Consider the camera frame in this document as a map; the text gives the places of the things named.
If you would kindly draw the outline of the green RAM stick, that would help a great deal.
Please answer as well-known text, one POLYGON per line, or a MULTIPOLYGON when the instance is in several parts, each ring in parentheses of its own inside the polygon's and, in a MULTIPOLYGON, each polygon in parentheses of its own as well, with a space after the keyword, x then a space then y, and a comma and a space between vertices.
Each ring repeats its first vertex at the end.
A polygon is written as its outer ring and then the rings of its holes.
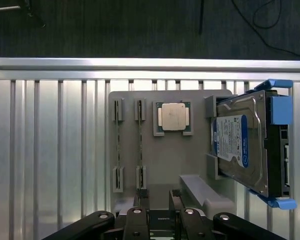
POLYGON ((142 101, 138 100, 138 132, 139 132, 139 188, 143 188, 143 156, 142 156, 142 101))
POLYGON ((116 189, 119 190, 121 187, 120 183, 120 133, 119 133, 119 102, 115 101, 115 125, 116 125, 116 189))

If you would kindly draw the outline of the hard disk with blue label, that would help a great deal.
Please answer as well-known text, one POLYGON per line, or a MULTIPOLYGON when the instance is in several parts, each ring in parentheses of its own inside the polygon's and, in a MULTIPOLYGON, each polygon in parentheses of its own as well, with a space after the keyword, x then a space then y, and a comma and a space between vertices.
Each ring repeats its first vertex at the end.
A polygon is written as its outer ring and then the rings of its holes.
POLYGON ((249 139, 252 134, 253 101, 245 94, 222 99, 216 104, 216 117, 211 119, 211 150, 218 158, 220 172, 249 189, 254 180, 249 176, 253 167, 249 158, 249 139))

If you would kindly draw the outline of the black stand leg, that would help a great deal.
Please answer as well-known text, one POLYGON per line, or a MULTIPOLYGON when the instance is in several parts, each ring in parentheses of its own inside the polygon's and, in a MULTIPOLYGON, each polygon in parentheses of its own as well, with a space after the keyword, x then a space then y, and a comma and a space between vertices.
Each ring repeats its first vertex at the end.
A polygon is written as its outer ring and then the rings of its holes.
POLYGON ((46 24, 43 19, 35 12, 32 5, 33 0, 18 0, 20 8, 32 19, 34 20, 40 28, 44 28, 46 24))

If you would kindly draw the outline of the grey parts rack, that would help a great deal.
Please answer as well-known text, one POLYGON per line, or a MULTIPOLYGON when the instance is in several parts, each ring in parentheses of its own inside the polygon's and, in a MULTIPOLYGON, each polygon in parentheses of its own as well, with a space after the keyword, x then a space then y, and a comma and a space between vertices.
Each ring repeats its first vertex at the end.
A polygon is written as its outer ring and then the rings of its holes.
POLYGON ((225 89, 114 91, 108 99, 107 162, 109 207, 117 213, 133 207, 140 189, 138 101, 142 102, 143 188, 149 208, 167 210, 171 190, 183 194, 186 206, 201 209, 208 218, 221 212, 236 212, 234 181, 217 169, 212 154, 211 119, 219 98, 231 97, 225 89), (116 109, 120 150, 120 189, 116 187, 116 109), (156 103, 190 102, 191 132, 158 132, 156 103))

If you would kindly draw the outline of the thin black pole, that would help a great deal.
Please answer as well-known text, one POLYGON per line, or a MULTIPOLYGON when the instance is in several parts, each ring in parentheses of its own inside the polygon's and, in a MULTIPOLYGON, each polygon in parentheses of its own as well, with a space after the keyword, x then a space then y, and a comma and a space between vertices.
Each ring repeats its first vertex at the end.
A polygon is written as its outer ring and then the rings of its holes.
POLYGON ((199 35, 201 35, 203 32, 204 8, 205 8, 205 0, 200 0, 199 27, 198 27, 199 35))

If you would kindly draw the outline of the CPU with silver lid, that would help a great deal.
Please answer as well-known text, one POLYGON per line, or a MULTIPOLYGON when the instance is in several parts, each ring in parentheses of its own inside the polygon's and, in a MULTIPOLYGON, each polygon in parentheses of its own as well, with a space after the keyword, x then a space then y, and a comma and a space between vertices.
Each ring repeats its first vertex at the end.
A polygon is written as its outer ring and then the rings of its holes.
POLYGON ((157 132, 191 132, 191 102, 156 102, 157 132))

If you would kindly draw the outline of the blue disk caddy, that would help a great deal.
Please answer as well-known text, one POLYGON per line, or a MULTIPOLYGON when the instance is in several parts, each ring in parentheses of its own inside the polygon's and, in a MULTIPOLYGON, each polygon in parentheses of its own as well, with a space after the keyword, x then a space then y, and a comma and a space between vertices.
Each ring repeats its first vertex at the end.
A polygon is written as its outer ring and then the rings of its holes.
POLYGON ((290 197, 289 125, 293 121, 293 101, 277 89, 290 89, 291 80, 268 79, 245 92, 252 100, 253 126, 249 136, 248 159, 253 172, 249 191, 271 208, 293 210, 297 203, 290 197))

